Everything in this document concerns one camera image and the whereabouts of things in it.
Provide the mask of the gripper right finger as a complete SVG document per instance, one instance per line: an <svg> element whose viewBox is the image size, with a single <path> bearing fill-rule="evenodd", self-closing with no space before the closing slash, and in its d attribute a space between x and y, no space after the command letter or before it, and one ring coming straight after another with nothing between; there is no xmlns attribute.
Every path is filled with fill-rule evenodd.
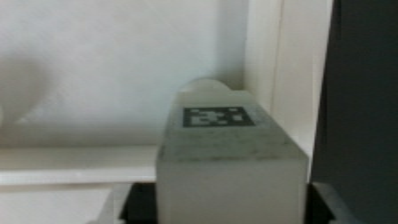
<svg viewBox="0 0 398 224"><path fill-rule="evenodd" d="M337 191L320 182L307 186L304 224L355 224L355 217Z"/></svg>

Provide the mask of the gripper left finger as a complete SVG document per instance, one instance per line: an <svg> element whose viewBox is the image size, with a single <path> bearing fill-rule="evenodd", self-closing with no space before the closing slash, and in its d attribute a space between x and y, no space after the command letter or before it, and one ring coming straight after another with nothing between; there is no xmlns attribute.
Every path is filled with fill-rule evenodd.
<svg viewBox="0 0 398 224"><path fill-rule="evenodd" d="M158 224L154 187L153 182L117 184L98 218L87 224Z"/></svg>

